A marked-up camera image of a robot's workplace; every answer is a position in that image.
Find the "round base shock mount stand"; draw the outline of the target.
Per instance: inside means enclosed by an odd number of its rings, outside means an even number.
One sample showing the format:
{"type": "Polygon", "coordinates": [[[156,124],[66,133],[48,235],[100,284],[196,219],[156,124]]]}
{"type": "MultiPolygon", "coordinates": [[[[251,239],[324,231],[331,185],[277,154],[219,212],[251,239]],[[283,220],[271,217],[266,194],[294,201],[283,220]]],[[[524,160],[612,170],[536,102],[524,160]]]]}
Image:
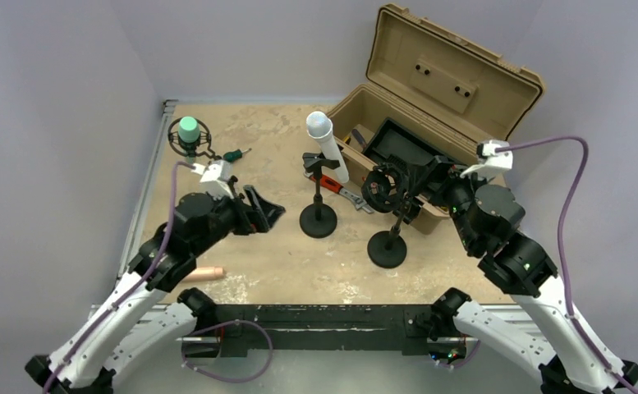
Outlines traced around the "round base shock mount stand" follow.
{"type": "Polygon", "coordinates": [[[369,259],[379,268],[394,269],[406,260],[408,249],[401,229],[414,204],[413,187],[409,169],[387,162],[375,165],[360,187],[367,205],[394,221],[388,229],[375,232],[367,244],[369,259]]]}

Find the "round base clip stand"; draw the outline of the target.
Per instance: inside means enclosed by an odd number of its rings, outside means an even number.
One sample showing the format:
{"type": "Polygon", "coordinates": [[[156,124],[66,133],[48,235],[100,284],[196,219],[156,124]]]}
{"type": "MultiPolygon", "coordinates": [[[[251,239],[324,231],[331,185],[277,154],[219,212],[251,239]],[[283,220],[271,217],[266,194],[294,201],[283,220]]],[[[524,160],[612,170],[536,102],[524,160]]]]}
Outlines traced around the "round base clip stand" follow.
{"type": "Polygon", "coordinates": [[[338,160],[325,158],[322,153],[303,153],[303,166],[307,173],[314,176],[315,193],[313,203],[306,206],[300,215],[301,230],[309,237],[321,239],[330,236],[337,227],[335,211],[323,202],[321,179],[323,168],[336,169],[338,160]]]}

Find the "pink microphone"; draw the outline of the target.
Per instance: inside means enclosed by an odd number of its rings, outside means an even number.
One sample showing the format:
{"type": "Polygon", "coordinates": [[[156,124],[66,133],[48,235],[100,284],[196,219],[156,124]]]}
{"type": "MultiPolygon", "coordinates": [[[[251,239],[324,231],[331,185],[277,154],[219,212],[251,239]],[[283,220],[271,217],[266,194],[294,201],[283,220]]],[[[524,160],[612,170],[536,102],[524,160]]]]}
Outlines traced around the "pink microphone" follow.
{"type": "Polygon", "coordinates": [[[200,267],[195,268],[189,274],[187,274],[182,281],[183,282],[207,282],[223,279],[226,276],[226,272],[223,267],[200,267]]]}

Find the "white microphone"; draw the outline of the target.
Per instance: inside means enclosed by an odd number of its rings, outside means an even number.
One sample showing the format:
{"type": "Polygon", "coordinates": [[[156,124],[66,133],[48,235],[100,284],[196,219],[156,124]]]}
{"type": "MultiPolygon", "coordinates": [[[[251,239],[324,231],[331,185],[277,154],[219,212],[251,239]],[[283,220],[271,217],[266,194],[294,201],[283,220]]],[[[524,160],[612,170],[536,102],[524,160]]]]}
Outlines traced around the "white microphone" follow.
{"type": "Polygon", "coordinates": [[[334,170],[337,181],[341,184],[349,182],[347,165],[333,135],[332,120],[324,112],[313,111],[307,116],[305,125],[307,134],[319,145],[324,157],[338,161],[339,166],[334,170]]]}

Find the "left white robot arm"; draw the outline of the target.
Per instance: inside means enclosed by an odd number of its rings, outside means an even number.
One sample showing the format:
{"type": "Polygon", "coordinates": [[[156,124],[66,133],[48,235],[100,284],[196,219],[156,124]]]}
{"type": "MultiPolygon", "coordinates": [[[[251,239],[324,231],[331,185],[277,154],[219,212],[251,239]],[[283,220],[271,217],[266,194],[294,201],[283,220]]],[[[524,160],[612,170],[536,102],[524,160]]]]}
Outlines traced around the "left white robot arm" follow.
{"type": "Polygon", "coordinates": [[[137,323],[197,267],[197,259],[229,235],[269,232],[286,209],[253,186],[220,195],[189,193],[171,201],[168,219],[135,254],[111,295],[64,345],[35,355],[25,371],[44,393],[112,393],[116,381],[174,337],[212,333],[232,322],[202,290],[183,290],[163,316],[137,323]]]}

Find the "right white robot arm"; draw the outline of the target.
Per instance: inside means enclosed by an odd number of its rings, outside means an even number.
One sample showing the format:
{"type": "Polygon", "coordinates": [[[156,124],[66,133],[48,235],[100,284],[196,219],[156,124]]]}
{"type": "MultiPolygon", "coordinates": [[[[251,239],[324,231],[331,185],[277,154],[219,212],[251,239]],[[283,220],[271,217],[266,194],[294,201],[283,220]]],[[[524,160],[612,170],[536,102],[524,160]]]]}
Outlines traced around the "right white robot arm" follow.
{"type": "Polygon", "coordinates": [[[410,165],[401,191],[406,199],[426,194],[448,209],[465,252],[526,312],[540,337],[496,317],[456,288],[432,304],[431,334],[465,333],[481,340],[537,378],[544,393],[635,390],[638,364],[602,343],[572,301],[565,268],[521,232],[525,210],[507,187],[493,183],[511,166],[510,158],[505,153],[462,167],[437,156],[425,165],[410,165]]]}

